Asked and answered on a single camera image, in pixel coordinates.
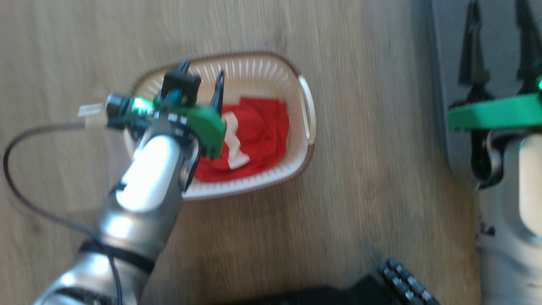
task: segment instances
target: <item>basket handle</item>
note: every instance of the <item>basket handle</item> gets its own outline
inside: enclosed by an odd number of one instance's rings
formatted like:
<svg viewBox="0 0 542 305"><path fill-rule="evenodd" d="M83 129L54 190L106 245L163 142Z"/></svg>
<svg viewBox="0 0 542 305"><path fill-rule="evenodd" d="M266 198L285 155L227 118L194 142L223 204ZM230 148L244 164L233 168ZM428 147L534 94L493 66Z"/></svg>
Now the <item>basket handle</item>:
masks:
<svg viewBox="0 0 542 305"><path fill-rule="evenodd" d="M312 99L311 90L308 87L307 80L303 76L299 76L299 84L301 85L303 94L303 112L305 122L305 134L307 136L308 144L313 145L316 140L316 113L314 111L314 100Z"/></svg>

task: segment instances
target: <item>cable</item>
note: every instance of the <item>cable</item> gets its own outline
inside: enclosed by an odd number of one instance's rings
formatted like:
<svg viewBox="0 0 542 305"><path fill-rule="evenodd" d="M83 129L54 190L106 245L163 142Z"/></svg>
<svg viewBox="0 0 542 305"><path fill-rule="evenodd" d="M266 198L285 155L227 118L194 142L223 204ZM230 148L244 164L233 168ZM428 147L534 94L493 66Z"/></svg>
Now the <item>cable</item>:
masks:
<svg viewBox="0 0 542 305"><path fill-rule="evenodd" d="M46 126L40 126L36 128L29 129L27 131L24 131L20 133L18 136L16 136L8 145L8 147L4 151L4 177L6 182L8 183L9 189L17 199L19 199L19 202L25 206L30 211L34 212L35 214L44 217L50 221L53 221L59 225L62 225L64 227L67 227L69 229L72 229L74 231L78 231L80 233L83 233L87 235L90 239L95 241L97 244L103 247L103 243L101 241L100 236L88 229L84 226L81 226L80 224L77 224L73 221L70 221L68 219L62 218L58 215L55 215L51 212L46 211L45 209L42 209L38 206L36 206L34 203L32 203L29 199L27 199L21 191L15 186L15 183L13 182L13 178L11 177L10 170L9 170L9 156L11 154L11 151L17 144L22 142L23 140L32 137L37 136L41 134L47 134L50 132L58 132L58 131L72 131L72 130L81 130L85 128L85 123L66 123L66 124L52 124L52 125L46 125ZM105 252L107 253L107 258L109 260L109 265L111 266L111 270L113 272L113 278L115 280L115 285L117 289L117 304L122 305L122 288L120 285L120 277L119 277L119 271L117 270L117 267L115 266L115 261L113 260L113 256L105 249Z"/></svg>

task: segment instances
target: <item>wooden floor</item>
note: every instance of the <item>wooden floor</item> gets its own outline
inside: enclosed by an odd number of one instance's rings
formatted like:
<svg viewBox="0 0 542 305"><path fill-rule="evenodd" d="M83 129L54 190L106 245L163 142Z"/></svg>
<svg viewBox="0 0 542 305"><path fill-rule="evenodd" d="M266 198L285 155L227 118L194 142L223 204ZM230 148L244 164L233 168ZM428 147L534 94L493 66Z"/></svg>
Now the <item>wooden floor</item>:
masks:
<svg viewBox="0 0 542 305"><path fill-rule="evenodd" d="M0 144L76 120L191 54L268 49L313 92L314 159L302 177L186 204L144 304L207 304L329 284L402 260L442 304L476 304L474 199L440 147L422 0L4 0ZM128 165L121 137L95 130L28 141L14 176L45 208L92 224ZM0 183L0 299L28 304L82 237L17 206Z"/></svg>

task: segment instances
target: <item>beige basket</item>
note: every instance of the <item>beige basket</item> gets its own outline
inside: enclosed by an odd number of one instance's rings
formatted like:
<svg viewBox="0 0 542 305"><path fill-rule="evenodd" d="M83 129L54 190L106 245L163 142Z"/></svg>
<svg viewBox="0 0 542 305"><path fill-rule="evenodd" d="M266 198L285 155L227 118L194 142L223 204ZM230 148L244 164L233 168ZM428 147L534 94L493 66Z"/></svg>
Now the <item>beige basket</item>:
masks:
<svg viewBox="0 0 542 305"><path fill-rule="evenodd" d="M164 74L180 62L159 68L139 79L130 95L152 99L160 90ZM219 198L284 182L299 175L312 158L316 138L316 116L311 92L300 73L284 58L268 52L237 53L191 59L189 72L199 74L202 83L198 103L208 103L215 80L224 70L224 104L237 104L240 96L286 101L290 120L286 155L263 173L226 182L206 183L194 179L185 200ZM132 150L134 143L127 143Z"/></svg>

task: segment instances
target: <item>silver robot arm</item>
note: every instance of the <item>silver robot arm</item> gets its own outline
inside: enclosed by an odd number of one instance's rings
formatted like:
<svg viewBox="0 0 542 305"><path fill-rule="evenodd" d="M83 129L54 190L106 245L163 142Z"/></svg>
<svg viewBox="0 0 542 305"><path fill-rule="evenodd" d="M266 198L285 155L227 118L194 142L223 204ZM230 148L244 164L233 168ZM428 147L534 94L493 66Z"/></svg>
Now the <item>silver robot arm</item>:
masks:
<svg viewBox="0 0 542 305"><path fill-rule="evenodd" d="M197 163L198 140L180 145L163 117L147 130L132 164L110 192L98 219L98 232L114 257L126 305L139 304ZM84 242L72 267L34 304L116 304L116 295L104 249Z"/></svg>
<svg viewBox="0 0 542 305"><path fill-rule="evenodd" d="M504 135L500 148L492 134L502 178L476 193L482 305L542 304L542 134Z"/></svg>

